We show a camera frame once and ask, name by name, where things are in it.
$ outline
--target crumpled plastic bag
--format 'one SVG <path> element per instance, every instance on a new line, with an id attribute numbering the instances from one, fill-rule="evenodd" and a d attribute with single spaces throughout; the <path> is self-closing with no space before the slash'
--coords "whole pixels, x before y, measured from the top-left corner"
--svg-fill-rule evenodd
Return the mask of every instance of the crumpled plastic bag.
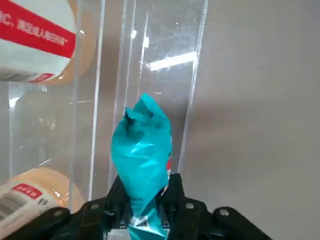
<path id="1" fill-rule="evenodd" d="M 144 93 L 126 108 L 111 143 L 111 156 L 130 198 L 132 240 L 164 240 L 155 196 L 168 185 L 167 162 L 172 152 L 170 120 Z"/>

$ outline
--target metal bolt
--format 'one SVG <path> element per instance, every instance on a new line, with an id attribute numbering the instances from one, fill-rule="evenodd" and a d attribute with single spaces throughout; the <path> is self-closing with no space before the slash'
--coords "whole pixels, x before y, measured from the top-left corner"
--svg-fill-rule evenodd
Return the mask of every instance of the metal bolt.
<path id="1" fill-rule="evenodd" d="M 108 211 L 108 210 L 106 210 L 105 213 L 109 216 L 114 216 L 116 214 L 114 211 Z"/>
<path id="2" fill-rule="evenodd" d="M 186 207 L 187 209 L 194 209 L 194 208 L 195 208 L 195 206 L 194 206 L 191 202 L 188 202 L 188 203 L 185 205 L 185 207 Z"/>
<path id="3" fill-rule="evenodd" d="M 62 214 L 63 214 L 63 212 L 62 212 L 61 210 L 58 210 L 58 211 L 55 211 L 55 212 L 54 212 L 53 216 L 59 217 L 59 216 L 61 216 Z"/>
<path id="4" fill-rule="evenodd" d="M 226 216 L 226 217 L 229 216 L 228 210 L 226 210 L 226 209 L 224 209 L 224 208 L 220 209 L 219 213 L 220 213 L 220 215 L 222 215 L 222 216 Z"/>
<path id="5" fill-rule="evenodd" d="M 124 221 L 121 221 L 121 222 L 120 222 L 120 228 L 121 228 L 121 229 L 125 229 L 125 228 L 126 228 L 126 224 L 125 224 Z"/>
<path id="6" fill-rule="evenodd" d="M 99 204 L 93 204 L 93 205 L 91 206 L 91 209 L 97 209 L 97 208 L 99 208 Z"/>

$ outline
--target transparent plastic bin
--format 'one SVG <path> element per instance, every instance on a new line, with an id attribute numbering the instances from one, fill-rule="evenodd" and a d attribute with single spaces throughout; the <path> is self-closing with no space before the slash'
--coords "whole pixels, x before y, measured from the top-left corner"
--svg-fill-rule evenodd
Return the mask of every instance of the transparent plastic bin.
<path id="1" fill-rule="evenodd" d="M 0 184 L 33 168 L 48 167 L 68 176 L 70 199 L 75 183 L 89 201 L 107 194 L 117 172 L 109 151 L 103 161 L 107 170 L 101 172 L 95 165 L 98 110 L 103 111 L 98 106 L 102 47 L 106 44 L 105 1 L 76 2 L 73 82 L 0 82 Z M 123 2 L 115 102 L 111 104 L 113 129 L 125 106 L 133 107 L 142 93 L 153 96 L 171 120 L 173 172 L 183 163 L 207 6 L 208 0 Z M 81 75 L 84 15 L 92 21 L 96 48 L 89 68 Z M 97 180 L 105 188 L 94 194 Z"/>
<path id="2" fill-rule="evenodd" d="M 69 2 L 76 4 L 73 81 L 64 84 L 0 81 L 0 184 L 33 168 L 47 167 L 69 178 L 71 203 L 73 183 L 86 201 L 92 198 L 92 150 L 105 7 L 101 0 Z M 80 50 L 86 34 L 90 34 L 95 50 L 89 67 L 81 74 Z"/>

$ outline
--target white label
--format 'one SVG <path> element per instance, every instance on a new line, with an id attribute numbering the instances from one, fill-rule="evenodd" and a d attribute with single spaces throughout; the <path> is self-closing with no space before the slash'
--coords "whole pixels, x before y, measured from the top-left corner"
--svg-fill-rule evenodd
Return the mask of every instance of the white label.
<path id="1" fill-rule="evenodd" d="M 0 239 L 7 237 L 47 210 L 57 201 L 33 183 L 10 181 L 0 187 Z"/>
<path id="2" fill-rule="evenodd" d="M 42 0 L 3 0 L 0 67 L 20 75 L 1 71 L 0 81 L 41 83 L 59 76 L 74 56 L 75 32 L 75 15 L 67 0 L 46 4 Z"/>

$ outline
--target plastic bottle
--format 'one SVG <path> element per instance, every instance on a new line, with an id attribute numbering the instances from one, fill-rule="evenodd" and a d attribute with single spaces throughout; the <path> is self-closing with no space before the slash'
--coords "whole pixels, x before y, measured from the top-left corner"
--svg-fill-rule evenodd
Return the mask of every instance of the plastic bottle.
<path id="1" fill-rule="evenodd" d="M 46 167 L 10 179 L 0 187 L 0 239 L 50 208 L 67 208 L 69 197 L 69 179 Z M 73 185 L 73 211 L 78 211 L 84 202 L 79 189 Z"/>
<path id="2" fill-rule="evenodd" d="M 73 14 L 77 16 L 77 3 L 76 0 L 68 0 L 70 7 L 73 11 Z M 81 13 L 81 31 L 80 31 L 80 39 L 81 39 L 81 47 L 80 52 L 78 54 L 79 57 L 79 73 L 78 77 L 83 75 L 85 71 L 89 68 L 90 63 L 92 62 L 96 49 L 96 32 L 97 29 L 92 21 L 93 16 L 86 11 L 82 10 Z M 47 85 L 52 84 L 67 84 L 73 81 L 75 75 L 75 66 L 76 66 L 76 58 L 75 55 L 71 58 L 70 62 L 66 66 L 66 68 L 62 71 L 59 76 L 50 79 L 49 81 L 44 82 Z"/>
<path id="3" fill-rule="evenodd" d="M 0 18 L 0 81 L 47 82 L 74 57 L 77 28 L 67 0 L 1 1 Z"/>

